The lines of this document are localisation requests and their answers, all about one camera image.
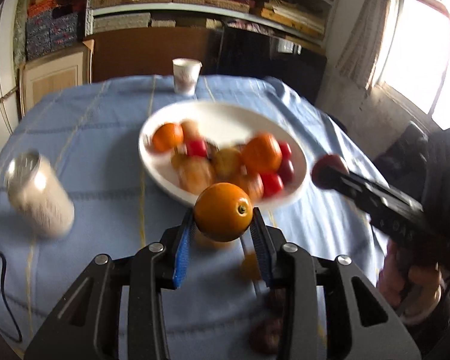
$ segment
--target curtain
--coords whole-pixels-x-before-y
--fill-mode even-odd
[[[368,93],[377,67],[391,0],[365,0],[336,68]]]

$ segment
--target paper cup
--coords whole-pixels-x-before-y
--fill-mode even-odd
[[[195,59],[173,60],[173,86],[179,95],[193,95],[197,86],[202,62]]]

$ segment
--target aluminum can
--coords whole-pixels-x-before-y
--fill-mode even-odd
[[[5,180],[10,204],[38,235],[60,238],[70,232],[75,208],[48,159],[37,151],[22,153],[8,164]]]

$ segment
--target blue tablecloth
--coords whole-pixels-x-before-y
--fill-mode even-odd
[[[301,140],[310,165],[321,155],[336,152],[352,171],[384,181],[329,117],[277,79],[202,76],[192,98],[240,104],[264,114]],[[145,173],[137,142],[149,115],[189,99],[174,94],[170,76],[136,76],[70,88],[44,97],[10,137],[0,154],[0,250],[8,260],[7,297],[24,336],[20,349],[26,348],[95,255],[107,253],[114,259],[133,255],[181,223],[186,208]],[[75,223],[64,239],[36,238],[8,202],[4,169],[14,156],[32,148],[50,160],[75,204]],[[281,228],[287,240],[312,255],[328,259],[350,255],[376,282],[386,238],[336,192],[318,190],[308,182],[295,204],[262,214],[267,224]],[[174,360],[263,358],[247,345],[246,332],[261,318],[262,307],[252,283],[237,276],[242,259],[238,241],[217,252],[192,246],[183,286],[163,294]],[[121,358],[126,357],[126,306],[124,296]],[[1,297],[0,327],[15,334]]]

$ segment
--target white bowl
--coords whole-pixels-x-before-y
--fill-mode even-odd
[[[277,140],[288,142],[292,149],[292,164],[295,169],[293,181],[275,196],[257,203],[261,210],[269,210],[291,204],[300,197],[307,177],[307,161],[300,144],[283,128],[263,115],[228,103],[209,101],[187,101],[168,105],[153,115],[142,126],[138,149],[145,169],[153,180],[169,195],[193,206],[198,196],[179,186],[179,177],[174,171],[170,157],[172,152],[157,154],[150,150],[149,142],[154,132],[164,123],[180,123],[191,119],[198,123],[200,134],[216,143],[219,148],[246,143],[258,132],[269,132]]]

